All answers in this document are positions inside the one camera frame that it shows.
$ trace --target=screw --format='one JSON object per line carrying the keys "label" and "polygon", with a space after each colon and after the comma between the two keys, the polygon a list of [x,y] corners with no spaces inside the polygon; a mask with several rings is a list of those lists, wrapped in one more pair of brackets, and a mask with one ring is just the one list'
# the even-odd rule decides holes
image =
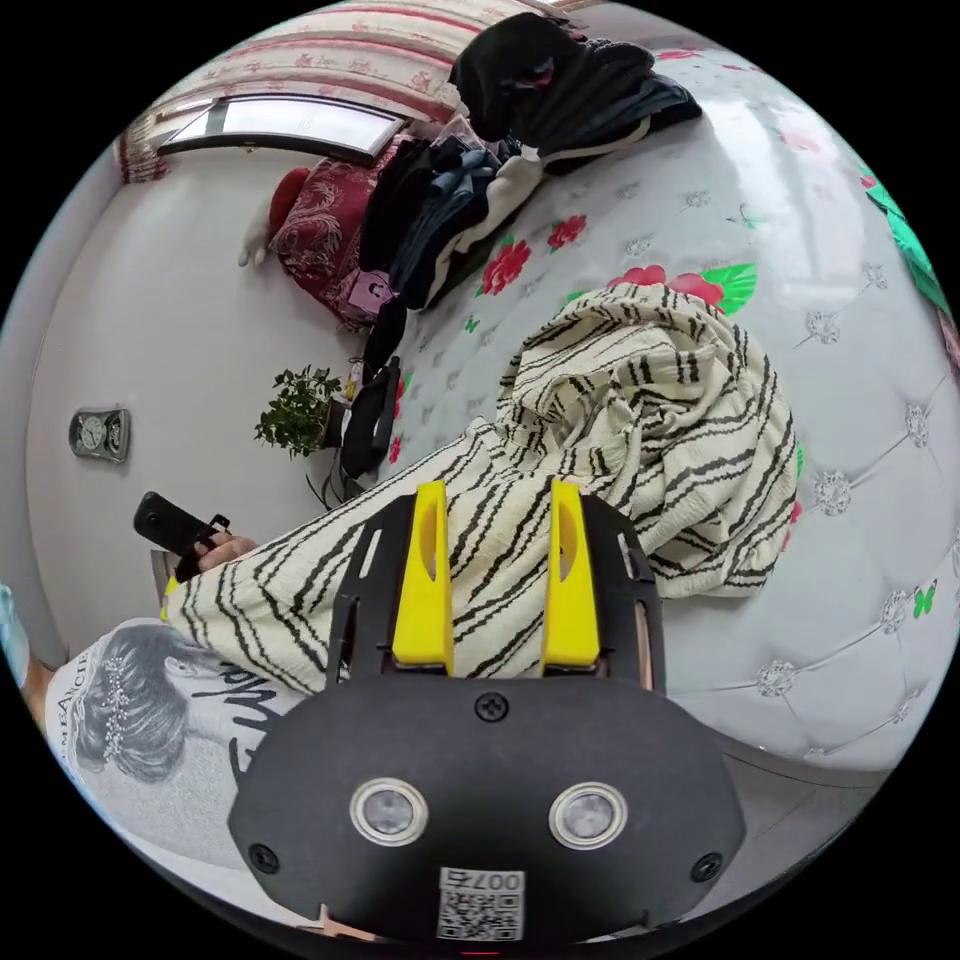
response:
{"label": "screw", "polygon": [[690,879],[694,883],[706,883],[713,880],[723,866],[723,857],[719,853],[708,853],[702,856],[690,871]]}
{"label": "screw", "polygon": [[262,843],[255,843],[250,847],[250,862],[261,873],[276,873],[280,869],[277,855]]}
{"label": "screw", "polygon": [[485,723],[502,720],[510,710],[507,698],[499,693],[482,693],[474,704],[477,716]]}

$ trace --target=pink striped curtain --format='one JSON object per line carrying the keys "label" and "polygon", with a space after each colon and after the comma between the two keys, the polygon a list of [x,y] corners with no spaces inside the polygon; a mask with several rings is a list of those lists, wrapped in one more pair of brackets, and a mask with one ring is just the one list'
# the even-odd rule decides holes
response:
{"label": "pink striped curtain", "polygon": [[459,102],[447,83],[453,61],[478,33],[529,10],[563,15],[543,0],[344,0],[272,27],[194,71],[125,131],[124,180],[164,176],[151,133],[196,100],[307,94],[445,123]]}

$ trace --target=green plant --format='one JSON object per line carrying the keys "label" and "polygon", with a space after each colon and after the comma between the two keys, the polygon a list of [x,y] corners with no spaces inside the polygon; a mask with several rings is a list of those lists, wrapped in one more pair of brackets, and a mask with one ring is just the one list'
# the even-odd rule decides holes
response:
{"label": "green plant", "polygon": [[308,457],[323,445],[330,416],[330,402],[340,390],[340,380],[330,370],[284,370],[273,381],[277,396],[260,414],[256,438],[271,447],[281,447],[294,457]]}

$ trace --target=red patterned cushion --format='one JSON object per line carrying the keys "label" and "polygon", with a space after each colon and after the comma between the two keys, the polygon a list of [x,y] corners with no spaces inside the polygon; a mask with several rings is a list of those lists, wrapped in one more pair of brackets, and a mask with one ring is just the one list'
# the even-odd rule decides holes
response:
{"label": "red patterned cushion", "polygon": [[294,280],[344,321],[358,269],[360,227],[380,171],[400,145],[394,138],[373,167],[321,160],[310,171],[272,246]]}
{"label": "red patterned cushion", "polygon": [[297,197],[300,196],[300,191],[303,190],[303,185],[309,176],[309,167],[297,167],[277,184],[277,189],[273,191],[273,200],[270,201],[270,216],[268,218],[271,237],[279,231],[284,221],[290,216],[290,211],[297,202]]}

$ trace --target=person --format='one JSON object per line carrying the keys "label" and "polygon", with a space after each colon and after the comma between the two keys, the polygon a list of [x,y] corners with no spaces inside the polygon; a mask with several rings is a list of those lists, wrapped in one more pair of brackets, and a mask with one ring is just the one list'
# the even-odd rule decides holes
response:
{"label": "person", "polygon": [[[209,570],[256,549],[219,533],[198,545]],[[3,653],[65,773],[108,826],[148,858],[222,900],[318,933],[271,901],[227,829],[237,782],[263,736],[302,699],[203,649],[159,618],[128,620],[51,670],[29,652],[10,590],[0,584]]]}

